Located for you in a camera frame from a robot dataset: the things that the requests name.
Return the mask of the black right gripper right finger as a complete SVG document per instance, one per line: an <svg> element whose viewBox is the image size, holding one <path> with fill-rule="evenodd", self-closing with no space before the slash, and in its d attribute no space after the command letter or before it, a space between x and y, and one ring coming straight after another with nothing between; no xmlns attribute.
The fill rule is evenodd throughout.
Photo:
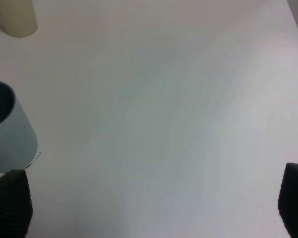
<svg viewBox="0 0 298 238"><path fill-rule="evenodd" d="M278 198L278 210L292 238L298 238L298 164L287 163Z"/></svg>

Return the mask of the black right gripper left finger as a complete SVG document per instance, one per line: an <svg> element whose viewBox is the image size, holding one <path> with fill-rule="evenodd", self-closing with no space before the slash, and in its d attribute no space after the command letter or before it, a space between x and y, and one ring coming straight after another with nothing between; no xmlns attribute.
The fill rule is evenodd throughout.
<svg viewBox="0 0 298 238"><path fill-rule="evenodd" d="M26 171L12 170L0 177L0 238L26 237L33 206Z"/></svg>

